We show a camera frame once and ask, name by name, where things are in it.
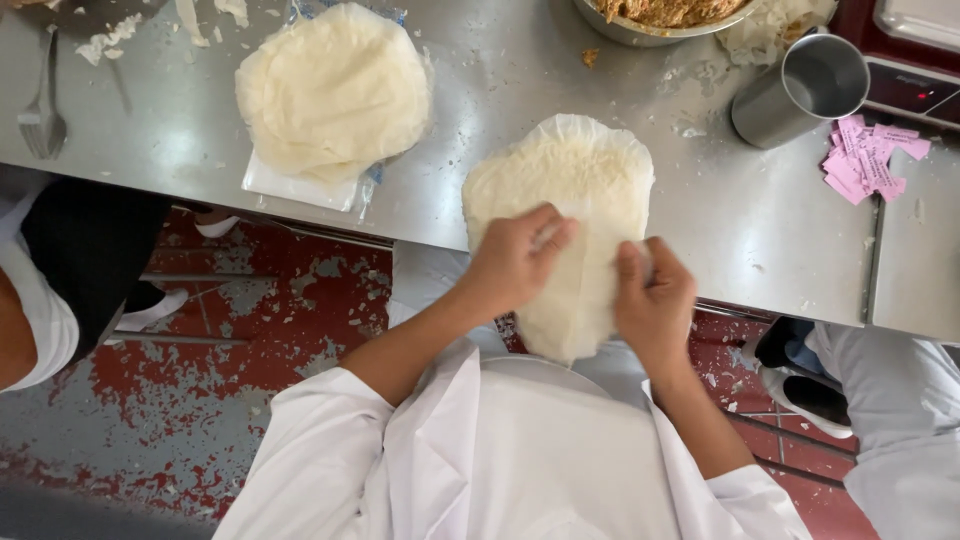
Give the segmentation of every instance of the person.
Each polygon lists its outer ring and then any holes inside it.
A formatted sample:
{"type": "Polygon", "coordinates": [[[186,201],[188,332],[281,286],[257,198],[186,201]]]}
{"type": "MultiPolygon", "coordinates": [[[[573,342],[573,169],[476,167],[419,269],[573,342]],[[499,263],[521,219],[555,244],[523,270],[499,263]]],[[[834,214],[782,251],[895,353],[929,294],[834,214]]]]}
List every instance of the person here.
{"type": "MultiPolygon", "coordinates": [[[[784,383],[794,379],[776,371],[784,356],[805,357],[805,367],[841,383],[839,412],[849,418],[860,445],[844,485],[880,538],[957,538],[960,369],[954,347],[872,326],[785,317],[768,334],[747,343],[744,356],[754,353],[764,364],[764,386],[781,405],[789,397],[784,383]]],[[[804,402],[798,412],[830,432],[834,422],[820,411],[836,413],[837,401],[829,389],[810,391],[816,384],[808,382],[808,390],[793,398],[804,402]]]]}
{"type": "Polygon", "coordinates": [[[809,539],[694,372],[696,285],[658,238],[649,288],[619,248],[622,341],[572,371],[507,353],[493,318],[577,228],[544,204],[492,221],[469,263],[398,243],[389,329],[273,399],[214,538],[809,539]]]}
{"type": "MultiPolygon", "coordinates": [[[[0,165],[0,392],[50,379],[111,331],[140,331],[186,302],[183,289],[139,281],[170,207],[152,193],[0,165]]],[[[226,232],[197,220],[202,233],[226,232]]]]}

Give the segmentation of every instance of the white sleeve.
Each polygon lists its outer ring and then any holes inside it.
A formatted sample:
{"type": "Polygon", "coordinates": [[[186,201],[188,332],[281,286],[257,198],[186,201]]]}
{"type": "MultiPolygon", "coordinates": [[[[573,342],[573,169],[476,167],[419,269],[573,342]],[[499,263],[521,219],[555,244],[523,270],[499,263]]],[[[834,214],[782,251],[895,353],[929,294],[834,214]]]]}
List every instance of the white sleeve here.
{"type": "Polygon", "coordinates": [[[368,476],[394,408],[333,368],[277,394],[271,411],[247,483],[214,538],[365,535],[364,485],[378,481],[368,476]]]}
{"type": "Polygon", "coordinates": [[[759,465],[747,465],[709,479],[707,487],[748,538],[812,538],[790,496],[759,465]]]}

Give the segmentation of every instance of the stainless steel table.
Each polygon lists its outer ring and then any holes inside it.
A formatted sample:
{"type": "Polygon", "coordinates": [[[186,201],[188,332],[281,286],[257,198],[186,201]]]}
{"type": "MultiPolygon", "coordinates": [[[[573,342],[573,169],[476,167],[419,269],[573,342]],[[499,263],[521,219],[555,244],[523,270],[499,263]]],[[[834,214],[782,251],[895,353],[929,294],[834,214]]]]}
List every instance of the stainless steel table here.
{"type": "Polygon", "coordinates": [[[960,136],[923,161],[895,153],[906,192],[880,212],[869,321],[960,342],[960,136]]]}
{"type": "MultiPolygon", "coordinates": [[[[554,113],[589,114],[650,148],[657,182],[648,233],[666,237],[702,297],[862,324],[875,208],[852,207],[822,182],[827,128],[769,152],[736,137],[727,104],[752,73],[730,67],[713,37],[631,49],[591,30],[570,0],[392,1],[409,10],[406,27],[420,31],[413,40],[434,59],[433,132],[389,164],[362,224],[290,201],[261,211],[462,250],[460,186],[470,168],[554,113]],[[589,70],[580,57],[593,47],[600,53],[589,70]]],[[[146,15],[141,0],[119,2],[146,15]]],[[[59,104],[71,137],[49,162],[30,157],[15,122],[36,84],[36,29],[23,13],[8,15],[0,23],[0,161],[258,209],[257,196],[240,189],[251,143],[233,71],[249,54],[241,43],[255,47],[279,27],[265,10],[282,11],[283,2],[252,0],[252,25],[239,32],[208,3],[197,8],[203,33],[216,24],[225,38],[211,37],[209,49],[173,33],[172,2],[148,6],[158,12],[122,42],[118,61],[93,67],[72,54],[75,39],[62,39],[59,104]],[[195,63],[184,61],[186,50],[195,63]]]]}

